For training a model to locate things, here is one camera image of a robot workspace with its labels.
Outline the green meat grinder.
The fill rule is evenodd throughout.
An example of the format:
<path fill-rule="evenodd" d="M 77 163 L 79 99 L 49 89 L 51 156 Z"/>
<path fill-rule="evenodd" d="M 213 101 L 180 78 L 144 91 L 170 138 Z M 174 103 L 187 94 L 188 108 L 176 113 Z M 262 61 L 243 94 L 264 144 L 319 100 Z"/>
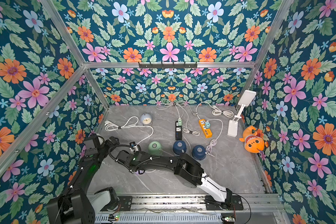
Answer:
<path fill-rule="evenodd" d="M 148 152 L 151 155 L 157 155 L 161 156 L 162 155 L 162 146 L 158 141 L 152 141 L 149 146 L 148 146 Z"/>

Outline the blue meat grinder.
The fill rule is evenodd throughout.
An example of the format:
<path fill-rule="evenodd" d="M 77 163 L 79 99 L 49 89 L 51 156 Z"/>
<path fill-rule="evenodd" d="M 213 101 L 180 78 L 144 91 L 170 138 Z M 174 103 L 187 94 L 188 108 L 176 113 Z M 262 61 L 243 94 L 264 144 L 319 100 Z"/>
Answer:
<path fill-rule="evenodd" d="M 192 157 L 195 160 L 202 161 L 206 157 L 206 149 L 202 145 L 196 145 L 192 149 Z"/>
<path fill-rule="evenodd" d="M 178 140 L 176 142 L 174 142 L 173 144 L 173 152 L 176 155 L 180 155 L 181 153 L 186 153 L 187 151 L 187 146 L 186 143 L 182 140 Z"/>

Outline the blue meat grinder front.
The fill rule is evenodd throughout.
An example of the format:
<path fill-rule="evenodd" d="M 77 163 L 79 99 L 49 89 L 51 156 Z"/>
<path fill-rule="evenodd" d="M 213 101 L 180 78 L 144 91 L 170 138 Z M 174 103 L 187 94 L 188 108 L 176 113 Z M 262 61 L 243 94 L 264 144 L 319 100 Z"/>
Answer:
<path fill-rule="evenodd" d="M 196 145 L 192 149 L 192 157 L 195 160 L 202 161 L 206 157 L 206 149 L 202 145 Z"/>

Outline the teal charger adapter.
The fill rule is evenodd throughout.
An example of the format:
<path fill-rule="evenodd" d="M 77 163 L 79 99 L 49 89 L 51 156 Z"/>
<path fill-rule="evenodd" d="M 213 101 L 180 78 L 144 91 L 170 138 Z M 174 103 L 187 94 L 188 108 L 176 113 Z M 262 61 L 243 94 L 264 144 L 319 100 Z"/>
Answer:
<path fill-rule="evenodd" d="M 209 123 L 209 121 L 205 121 L 205 123 L 204 123 L 204 127 L 206 128 L 206 129 L 209 129 L 210 128 L 210 123 Z"/>

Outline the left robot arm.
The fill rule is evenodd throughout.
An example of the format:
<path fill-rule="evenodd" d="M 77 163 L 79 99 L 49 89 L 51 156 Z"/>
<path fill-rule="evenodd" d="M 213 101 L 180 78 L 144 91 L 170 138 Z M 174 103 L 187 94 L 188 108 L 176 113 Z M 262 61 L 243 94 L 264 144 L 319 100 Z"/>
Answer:
<path fill-rule="evenodd" d="M 97 191 L 92 198 L 87 197 L 90 183 L 108 156 L 109 149 L 119 145 L 119 139 L 93 134 L 84 140 L 85 155 L 78 164 L 78 169 L 68 187 L 47 204 L 50 224 L 94 224 L 96 214 L 103 208 L 119 208 L 119 198 L 113 187 Z"/>

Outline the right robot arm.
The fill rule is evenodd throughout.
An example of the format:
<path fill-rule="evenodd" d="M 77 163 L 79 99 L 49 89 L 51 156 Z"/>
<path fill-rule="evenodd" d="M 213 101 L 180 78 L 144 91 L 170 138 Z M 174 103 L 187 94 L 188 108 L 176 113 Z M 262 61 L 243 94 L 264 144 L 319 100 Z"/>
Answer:
<path fill-rule="evenodd" d="M 117 156 L 113 156 L 112 152 L 120 147 L 134 149 L 133 146 L 114 144 L 108 140 L 104 143 L 104 148 L 108 150 L 108 155 L 130 173 L 145 172 L 151 169 L 170 172 L 184 186 L 205 191 L 213 198 L 211 203 L 218 204 L 222 209 L 228 209 L 233 206 L 232 191 L 211 179 L 201 167 L 201 164 L 188 154 L 181 153 L 179 156 L 169 157 L 152 155 L 141 150 L 137 150 L 133 154 L 126 150 L 121 150 Z"/>

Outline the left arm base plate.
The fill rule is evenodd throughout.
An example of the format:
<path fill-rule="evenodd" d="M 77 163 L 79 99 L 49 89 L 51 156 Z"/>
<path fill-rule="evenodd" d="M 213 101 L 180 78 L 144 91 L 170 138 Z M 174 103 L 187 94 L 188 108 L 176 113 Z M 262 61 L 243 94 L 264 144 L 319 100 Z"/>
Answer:
<path fill-rule="evenodd" d="M 132 207 L 132 196 L 118 196 L 111 200 L 101 211 L 130 211 Z"/>

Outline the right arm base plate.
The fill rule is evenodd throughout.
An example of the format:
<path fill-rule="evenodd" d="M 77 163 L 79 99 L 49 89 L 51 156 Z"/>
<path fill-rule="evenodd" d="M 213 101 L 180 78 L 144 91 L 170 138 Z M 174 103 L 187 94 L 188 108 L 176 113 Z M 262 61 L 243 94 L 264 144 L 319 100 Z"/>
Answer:
<path fill-rule="evenodd" d="M 242 211 L 244 209 L 242 198 L 237 195 L 231 195 L 223 202 L 214 200 L 212 196 L 205 196 L 204 202 L 208 211 Z"/>

